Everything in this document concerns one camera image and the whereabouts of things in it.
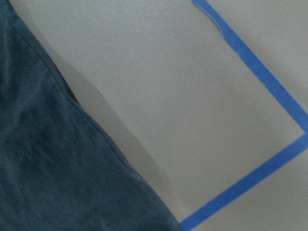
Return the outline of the black graphic t-shirt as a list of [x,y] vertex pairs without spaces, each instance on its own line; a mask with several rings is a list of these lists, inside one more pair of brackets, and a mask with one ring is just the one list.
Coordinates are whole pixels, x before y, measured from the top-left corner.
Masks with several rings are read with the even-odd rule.
[[49,55],[0,3],[0,228],[179,231],[166,205],[69,95]]

